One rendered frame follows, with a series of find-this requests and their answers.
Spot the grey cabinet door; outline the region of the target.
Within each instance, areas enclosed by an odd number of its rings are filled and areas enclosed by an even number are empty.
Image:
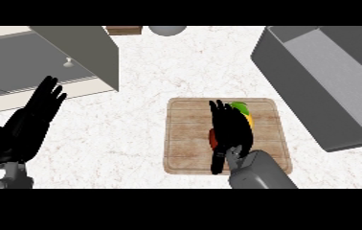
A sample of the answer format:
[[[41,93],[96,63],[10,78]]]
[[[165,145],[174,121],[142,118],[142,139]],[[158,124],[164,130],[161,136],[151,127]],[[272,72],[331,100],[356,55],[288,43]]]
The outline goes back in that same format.
[[[30,29],[118,90],[118,48],[102,26],[31,26]]]

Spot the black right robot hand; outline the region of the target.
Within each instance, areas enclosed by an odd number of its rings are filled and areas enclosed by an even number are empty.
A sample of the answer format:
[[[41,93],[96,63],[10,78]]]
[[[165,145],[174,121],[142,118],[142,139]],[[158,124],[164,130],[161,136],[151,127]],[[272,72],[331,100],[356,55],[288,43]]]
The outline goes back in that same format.
[[[226,151],[241,149],[236,157],[244,158],[253,146],[253,133],[245,115],[239,109],[222,100],[210,102],[213,113],[214,139],[217,145],[213,154],[211,172],[220,174]]]

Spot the brown wooden block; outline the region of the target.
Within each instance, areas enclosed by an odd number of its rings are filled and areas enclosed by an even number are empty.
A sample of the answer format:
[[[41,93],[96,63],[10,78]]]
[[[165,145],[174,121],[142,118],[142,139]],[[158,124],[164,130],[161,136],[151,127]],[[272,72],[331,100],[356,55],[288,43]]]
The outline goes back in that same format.
[[[139,35],[142,33],[142,26],[108,26],[106,31],[109,35]]]

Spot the grey round bowl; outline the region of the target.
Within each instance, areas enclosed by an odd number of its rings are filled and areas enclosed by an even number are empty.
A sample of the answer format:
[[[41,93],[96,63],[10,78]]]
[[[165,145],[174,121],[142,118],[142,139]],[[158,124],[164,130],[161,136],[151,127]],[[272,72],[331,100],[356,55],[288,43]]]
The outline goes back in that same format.
[[[149,26],[151,31],[161,36],[173,36],[183,32],[185,26]]]

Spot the grey open box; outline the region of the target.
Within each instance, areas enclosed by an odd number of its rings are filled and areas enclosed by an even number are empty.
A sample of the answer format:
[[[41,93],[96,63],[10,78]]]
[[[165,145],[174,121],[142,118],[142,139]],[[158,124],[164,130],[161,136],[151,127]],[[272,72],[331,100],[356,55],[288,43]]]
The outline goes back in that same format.
[[[362,147],[362,26],[269,26],[251,60],[322,149]]]

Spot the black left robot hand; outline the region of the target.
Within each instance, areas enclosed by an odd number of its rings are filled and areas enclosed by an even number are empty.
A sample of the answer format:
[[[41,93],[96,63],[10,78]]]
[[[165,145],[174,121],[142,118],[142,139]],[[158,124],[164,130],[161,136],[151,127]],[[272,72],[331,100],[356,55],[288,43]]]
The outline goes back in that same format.
[[[27,162],[34,158],[65,98],[58,78],[47,76],[25,107],[0,126],[0,163]]]

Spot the multicoloured bell pepper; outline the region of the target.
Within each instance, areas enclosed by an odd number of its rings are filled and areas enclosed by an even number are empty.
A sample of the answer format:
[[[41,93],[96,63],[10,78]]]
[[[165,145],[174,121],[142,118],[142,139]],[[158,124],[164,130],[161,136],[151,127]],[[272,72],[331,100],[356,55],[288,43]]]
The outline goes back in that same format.
[[[214,138],[226,149],[241,146],[248,151],[253,146],[253,120],[247,104],[210,101],[213,113]]]

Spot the wooden cutting board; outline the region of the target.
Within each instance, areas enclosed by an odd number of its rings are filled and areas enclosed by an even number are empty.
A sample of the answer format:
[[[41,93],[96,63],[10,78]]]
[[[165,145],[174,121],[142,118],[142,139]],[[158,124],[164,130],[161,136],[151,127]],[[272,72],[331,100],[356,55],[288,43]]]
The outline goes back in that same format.
[[[247,104],[254,122],[253,150],[264,150],[284,172],[293,165],[275,101],[267,98],[222,98],[225,104]],[[213,148],[210,130],[213,114],[210,101],[216,98],[173,98],[167,105],[164,171],[170,174],[211,175]]]

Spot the cream open cabinet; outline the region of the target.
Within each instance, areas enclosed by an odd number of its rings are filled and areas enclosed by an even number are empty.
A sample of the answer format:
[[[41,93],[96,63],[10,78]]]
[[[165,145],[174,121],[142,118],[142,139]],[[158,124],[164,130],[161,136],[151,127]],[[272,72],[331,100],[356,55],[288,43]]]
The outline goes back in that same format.
[[[74,60],[64,67],[68,56],[30,27],[0,26],[0,111],[25,106],[47,76],[71,98],[115,91]]]

